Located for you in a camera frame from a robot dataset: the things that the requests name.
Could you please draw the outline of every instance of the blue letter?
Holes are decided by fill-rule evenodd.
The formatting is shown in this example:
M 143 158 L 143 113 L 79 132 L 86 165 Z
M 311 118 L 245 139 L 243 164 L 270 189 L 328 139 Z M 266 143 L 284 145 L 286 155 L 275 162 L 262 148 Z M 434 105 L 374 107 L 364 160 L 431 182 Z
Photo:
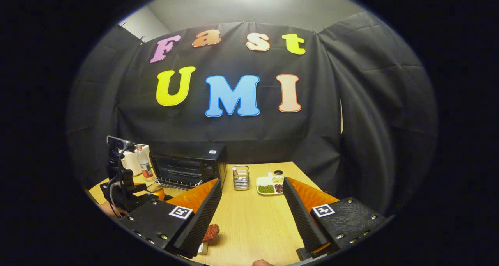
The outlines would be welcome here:
M 232 115 L 239 100 L 241 105 L 237 110 L 238 115 L 258 115 L 260 113 L 260 109 L 257 108 L 257 83 L 259 81 L 257 76 L 242 76 L 235 89 L 232 90 L 223 76 L 209 76 L 206 78 L 206 83 L 210 85 L 210 108 L 206 111 L 206 115 L 220 117 L 223 114 L 219 101 L 227 114 Z

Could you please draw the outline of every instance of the oven knob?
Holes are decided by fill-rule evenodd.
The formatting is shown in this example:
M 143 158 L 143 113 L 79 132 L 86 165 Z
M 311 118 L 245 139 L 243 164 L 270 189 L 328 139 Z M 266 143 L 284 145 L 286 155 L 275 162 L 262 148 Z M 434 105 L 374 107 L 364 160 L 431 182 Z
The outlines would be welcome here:
M 206 171 L 207 174 L 214 174 L 215 173 L 215 169 L 211 165 L 208 165 L 205 168 L 205 171 Z

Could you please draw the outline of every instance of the wooden table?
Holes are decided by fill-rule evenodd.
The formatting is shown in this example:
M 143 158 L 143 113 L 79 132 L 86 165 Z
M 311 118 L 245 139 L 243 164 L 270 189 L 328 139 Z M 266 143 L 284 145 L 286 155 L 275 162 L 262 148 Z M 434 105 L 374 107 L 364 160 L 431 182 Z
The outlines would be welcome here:
M 282 170 L 289 176 L 319 189 L 293 162 L 264 163 L 249 166 L 251 180 L 246 191 L 236 191 L 232 185 L 232 166 L 228 165 L 222 197 L 211 224 L 218 224 L 220 233 L 211 241 L 206 255 L 193 257 L 194 261 L 211 266 L 249 266 L 253 261 L 265 259 L 283 266 L 299 261 L 296 249 L 303 248 L 291 211 L 284 195 L 260 195 L 255 187 L 258 177 Z M 135 183 L 144 183 L 142 175 Z M 105 202 L 99 185 L 90 190 L 98 203 Z M 154 184 L 150 191 L 160 187 Z M 183 190 L 164 188 L 168 195 L 180 195 Z

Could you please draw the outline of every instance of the green beans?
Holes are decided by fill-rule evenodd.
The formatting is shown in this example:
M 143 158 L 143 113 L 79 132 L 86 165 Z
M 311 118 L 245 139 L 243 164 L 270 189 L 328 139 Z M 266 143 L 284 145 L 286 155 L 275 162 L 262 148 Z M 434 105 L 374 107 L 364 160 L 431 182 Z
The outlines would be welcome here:
M 267 186 L 258 185 L 258 191 L 260 193 L 264 193 L 264 194 L 272 194 L 272 193 L 274 193 L 274 186 L 273 185 L 267 185 Z

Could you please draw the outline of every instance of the metal container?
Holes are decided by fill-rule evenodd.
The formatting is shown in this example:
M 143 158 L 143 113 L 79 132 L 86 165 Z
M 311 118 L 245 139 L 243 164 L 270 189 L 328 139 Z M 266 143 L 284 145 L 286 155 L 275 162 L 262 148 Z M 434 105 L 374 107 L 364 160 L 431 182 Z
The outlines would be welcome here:
M 234 178 L 235 190 L 250 189 L 250 168 L 247 165 L 234 165 L 232 167 L 232 177 Z

